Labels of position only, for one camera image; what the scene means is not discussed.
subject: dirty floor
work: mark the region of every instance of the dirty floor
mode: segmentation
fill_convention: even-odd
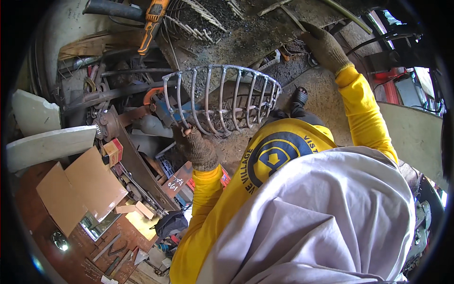
[[[346,52],[372,37],[372,35],[366,34],[354,23],[350,23],[340,32],[340,35],[336,35],[336,39]],[[380,45],[373,43],[357,50],[356,55],[352,54],[349,56],[349,59],[355,64],[358,72],[364,75],[372,88],[374,87],[372,76],[367,74],[362,60],[363,56],[380,51],[382,51]],[[352,146],[353,142],[351,140],[348,120],[345,116],[344,104],[334,79],[334,75],[323,68],[308,70],[282,90],[276,107],[289,112],[289,99],[295,89],[295,85],[304,86],[309,93],[306,110],[316,114],[326,123],[337,145]],[[214,140],[214,143],[218,147],[221,164],[231,176],[238,168],[249,139],[258,129],[259,126],[254,125],[252,129],[245,129],[242,133],[235,131],[233,136],[228,140]]]

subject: black bag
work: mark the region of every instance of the black bag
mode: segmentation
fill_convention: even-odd
[[[170,211],[168,215],[160,219],[156,225],[150,229],[155,229],[156,234],[160,238],[170,237],[173,234],[178,234],[188,227],[188,220],[184,217],[184,212]]]

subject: work glove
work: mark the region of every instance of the work glove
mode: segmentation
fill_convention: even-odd
[[[326,30],[300,21],[307,32],[300,35],[300,39],[307,44],[315,59],[326,69],[337,75],[353,63],[347,58],[340,44]]]
[[[192,163],[192,168],[201,172],[209,172],[219,165],[214,145],[202,138],[200,131],[193,127],[184,129],[172,128],[173,138],[180,152]]]

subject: person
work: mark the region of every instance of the person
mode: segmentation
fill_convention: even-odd
[[[257,131],[223,191],[213,144],[196,128],[175,131],[196,186],[173,284],[367,283],[394,280],[404,265],[413,196],[380,109],[334,37],[304,27],[301,39],[336,76],[355,146],[337,147],[297,88],[291,117]]]

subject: white cloth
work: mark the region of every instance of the white cloth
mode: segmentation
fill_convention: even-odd
[[[377,150],[343,147],[294,159],[238,211],[197,283],[394,280],[415,228],[411,191]]]

